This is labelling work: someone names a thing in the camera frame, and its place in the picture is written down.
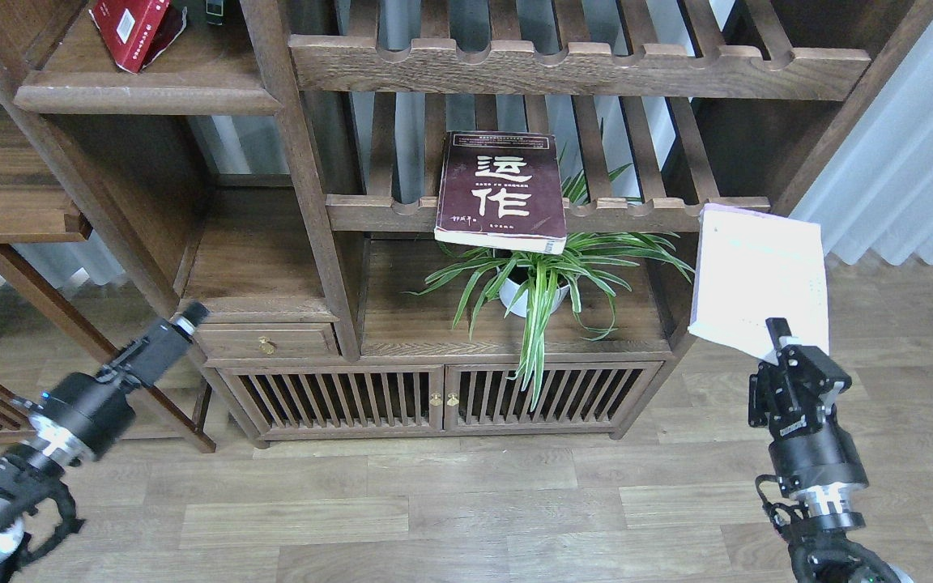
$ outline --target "brass knob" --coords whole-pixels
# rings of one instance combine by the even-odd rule
[[[262,351],[262,354],[275,354],[275,344],[269,336],[259,336],[258,342],[258,350]]]

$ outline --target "wooden shelving unit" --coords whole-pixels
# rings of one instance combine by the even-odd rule
[[[540,54],[516,3],[489,0],[488,45],[468,53],[448,3],[427,1],[419,37],[390,51],[377,41],[377,0],[352,1],[342,31],[333,0],[241,0],[243,19],[218,30],[194,14],[132,76],[112,69],[85,4],[0,0],[0,31],[11,31],[0,101],[159,313],[193,298],[215,310],[196,358],[259,444],[621,436],[692,342],[690,284],[660,265],[633,270],[609,339],[588,343],[570,313],[556,315],[547,377],[558,405],[531,414],[504,381],[518,321],[489,306],[470,339],[466,326],[448,330],[455,289],[403,294],[444,261],[397,233],[431,229],[445,96],[473,93],[477,128],[495,129],[495,95],[520,95],[529,129],[545,132],[544,96],[570,95],[592,200],[567,207],[569,228],[674,230],[691,261],[708,202],[792,209],[933,18],[933,0],[737,0],[719,29],[706,0],[679,0],[689,54],[658,38],[645,1],[619,0],[615,55],[593,42],[580,1],[551,0],[558,49]],[[373,118],[351,114],[349,91],[375,92]],[[395,188],[397,91],[426,93],[425,186],[411,196]],[[594,96],[618,100],[641,202],[611,196]],[[663,166],[642,96],[667,100],[676,140]],[[290,176],[273,189],[210,176],[178,117],[199,114],[273,116]],[[370,151],[356,151],[356,125],[373,128]],[[364,184],[356,158],[370,162]],[[603,321],[593,302],[585,317]]]

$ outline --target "label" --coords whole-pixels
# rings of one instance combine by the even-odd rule
[[[132,12],[125,8],[125,14],[121,15],[121,22],[117,23],[117,35],[121,38],[122,43],[127,43],[129,41],[129,36],[132,36],[132,27],[136,25],[136,19],[132,15]]]

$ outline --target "potted plant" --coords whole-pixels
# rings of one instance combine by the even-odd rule
[[[611,181],[621,176],[629,166],[626,164],[612,170]],[[584,171],[567,178],[560,185],[560,189],[564,197],[574,204],[588,202],[589,192]],[[431,273],[424,280],[426,288],[423,291],[412,291],[411,294],[429,294],[459,276],[466,275],[466,285],[462,289],[455,317],[452,318],[452,328],[459,324],[463,315],[467,313],[467,306],[470,306],[471,337],[474,334],[477,315],[488,302],[502,298],[506,305],[504,317],[511,313],[521,315],[519,313],[522,306],[526,306],[523,310],[525,329],[521,341],[521,358],[511,379],[519,380],[521,391],[528,390],[532,381],[536,383],[536,390],[532,391],[530,401],[531,411],[538,405],[538,388],[542,385],[542,372],[545,368],[545,329],[549,317],[563,299],[569,296],[574,320],[593,334],[587,339],[601,340],[616,329],[615,287],[632,290],[627,281],[608,272],[607,268],[629,268],[640,265],[642,259],[653,259],[670,263],[686,278],[689,278],[693,271],[689,265],[671,254],[675,251],[675,246],[666,237],[637,232],[568,233],[564,252],[560,255],[504,251],[489,247],[474,247],[455,254],[444,244],[439,245],[454,262]],[[582,324],[582,297],[578,291],[578,284],[585,280],[592,282],[607,296],[607,302],[611,306],[611,321],[606,328]],[[514,284],[515,291],[507,291],[506,287],[514,287]]]

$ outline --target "red book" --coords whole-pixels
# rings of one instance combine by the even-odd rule
[[[89,14],[114,62],[129,73],[139,73],[185,30],[185,10],[171,0],[99,0]]]
[[[559,254],[567,228],[552,136],[449,132],[434,239]]]

